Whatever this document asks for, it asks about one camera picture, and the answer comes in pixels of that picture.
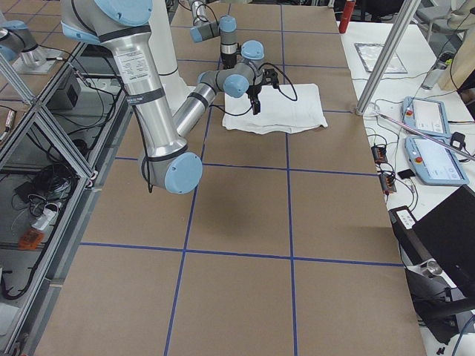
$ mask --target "white table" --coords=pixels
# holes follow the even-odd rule
[[[356,52],[355,43],[384,43],[387,35],[390,32],[391,24],[375,24],[375,23],[361,23],[350,22],[347,32],[341,35],[345,54],[347,56],[348,65],[351,70],[352,78],[367,79],[369,73],[363,67],[358,53]],[[406,96],[416,96],[426,98],[439,94],[446,94],[444,96],[434,97],[433,99],[444,102],[449,121],[471,121],[471,115],[463,104],[457,93],[450,93],[440,90],[436,85],[432,90],[419,89],[423,82],[425,75],[419,74],[427,72],[434,63],[436,56],[433,54],[428,43],[419,28],[412,24],[406,30],[406,33],[401,40],[398,49],[396,50],[399,58],[402,60],[407,69],[406,74],[385,74],[384,78],[404,78],[398,80],[386,79],[381,81],[376,93],[372,98],[372,102],[377,99],[386,99],[392,102],[400,102]],[[359,97],[366,85],[365,80],[353,80],[356,95]],[[378,101],[381,112],[391,116],[394,119],[402,120],[401,104],[392,104],[389,102]],[[364,117],[365,126],[368,128],[368,134],[373,134],[373,130],[384,137],[388,142],[395,142],[397,137],[395,134],[381,128],[376,123],[376,118],[370,115]],[[399,132],[400,127],[388,122],[384,119],[379,119],[379,124],[389,128],[392,131]],[[451,125],[451,132],[462,132],[466,137],[467,149],[471,154],[475,153],[475,125]],[[402,171],[410,167],[406,156],[404,155],[404,138],[407,134],[404,131],[400,133],[399,146],[396,151],[396,144],[387,146],[387,157],[390,163],[395,166],[396,171]],[[373,144],[374,137],[370,137],[370,144]],[[377,138],[376,143],[383,143],[382,139]],[[471,181],[469,186],[475,190],[475,162],[462,164],[465,173]],[[442,187],[423,185],[416,177],[412,178],[419,192],[419,202],[413,211],[416,219],[420,219],[436,205],[448,197],[456,190],[456,187]],[[403,186],[403,184],[396,182],[397,193],[391,194],[387,201],[387,208],[395,208],[401,205],[409,205],[412,200],[412,194]],[[434,355],[441,347],[433,335],[426,328],[421,328],[422,337],[425,342],[427,355]],[[445,350],[446,355],[451,355],[453,346],[458,335],[453,337],[449,346]],[[473,355],[475,349],[475,334],[466,334],[457,351],[457,356]]]

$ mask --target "black monitor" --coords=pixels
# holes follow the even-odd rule
[[[449,278],[475,298],[475,193],[463,185],[413,226]]]

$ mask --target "white plug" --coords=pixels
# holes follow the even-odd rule
[[[31,227],[40,231],[45,230],[48,225],[50,225],[55,216],[59,213],[60,207],[60,202],[46,204],[45,208],[43,209],[43,214],[38,219],[36,219]]]

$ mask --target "light blue tablet device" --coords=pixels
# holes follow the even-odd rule
[[[402,103],[402,121],[430,136],[451,137],[443,102],[408,96]]]
[[[469,183],[456,155],[447,148],[418,136],[406,138],[405,148],[414,172],[424,184],[459,186]]]

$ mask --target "red cylinder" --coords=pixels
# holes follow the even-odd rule
[[[353,10],[355,9],[355,0],[347,0],[347,3],[344,5],[343,15],[341,15],[340,26],[338,30],[340,33],[347,32],[348,24],[351,20],[351,15],[353,14]]]

